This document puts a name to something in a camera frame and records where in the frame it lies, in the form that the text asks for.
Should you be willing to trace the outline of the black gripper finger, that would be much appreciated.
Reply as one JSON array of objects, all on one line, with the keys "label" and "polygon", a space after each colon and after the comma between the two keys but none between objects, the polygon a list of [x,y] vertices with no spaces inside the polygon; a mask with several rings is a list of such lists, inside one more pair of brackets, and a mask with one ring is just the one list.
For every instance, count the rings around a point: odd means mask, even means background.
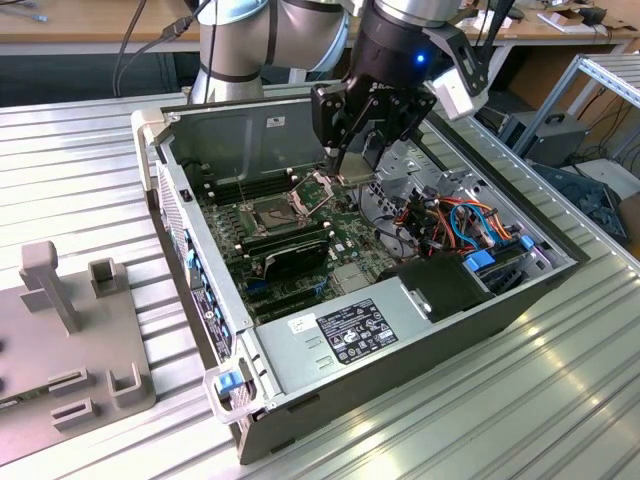
[{"label": "black gripper finger", "polygon": [[346,83],[318,83],[311,88],[312,126],[325,150],[325,170],[338,173],[349,137],[349,118],[345,115]]},{"label": "black gripper finger", "polygon": [[425,116],[433,109],[436,97],[426,89],[394,93],[389,99],[389,110],[379,128],[383,146],[406,141]]}]

